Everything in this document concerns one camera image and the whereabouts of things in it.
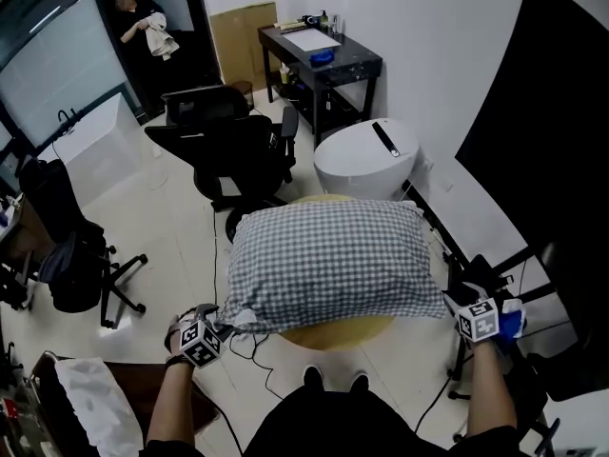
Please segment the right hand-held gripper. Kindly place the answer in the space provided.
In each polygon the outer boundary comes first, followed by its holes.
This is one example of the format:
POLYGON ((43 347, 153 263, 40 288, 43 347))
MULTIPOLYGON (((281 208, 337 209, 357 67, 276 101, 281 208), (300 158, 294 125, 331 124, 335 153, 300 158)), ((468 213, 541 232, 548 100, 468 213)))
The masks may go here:
POLYGON ((445 290, 447 309, 455 312, 457 330, 469 342, 481 342, 500 332, 499 311, 492 298, 465 305, 465 295, 458 290, 445 290))

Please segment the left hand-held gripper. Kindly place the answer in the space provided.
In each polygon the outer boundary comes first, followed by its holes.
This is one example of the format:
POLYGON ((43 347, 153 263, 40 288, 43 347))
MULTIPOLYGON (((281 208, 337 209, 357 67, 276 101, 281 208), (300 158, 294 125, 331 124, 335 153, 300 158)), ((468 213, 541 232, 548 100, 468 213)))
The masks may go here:
POLYGON ((181 332, 180 353, 196 368, 204 368, 218 361, 225 351, 226 341, 235 331, 233 326, 214 330, 207 316, 218 310, 218 305, 200 304, 195 309, 196 321, 181 332))

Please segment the person's left hand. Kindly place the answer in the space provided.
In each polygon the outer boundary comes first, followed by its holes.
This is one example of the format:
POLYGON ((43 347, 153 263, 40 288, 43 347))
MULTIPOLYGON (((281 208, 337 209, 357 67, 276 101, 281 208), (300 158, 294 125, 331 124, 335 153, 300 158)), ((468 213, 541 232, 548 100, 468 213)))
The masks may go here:
POLYGON ((180 315, 174 315, 171 319, 167 334, 165 337, 165 347, 172 355, 176 355, 180 351, 181 332, 189 328, 197 319, 197 308, 190 308, 180 315))

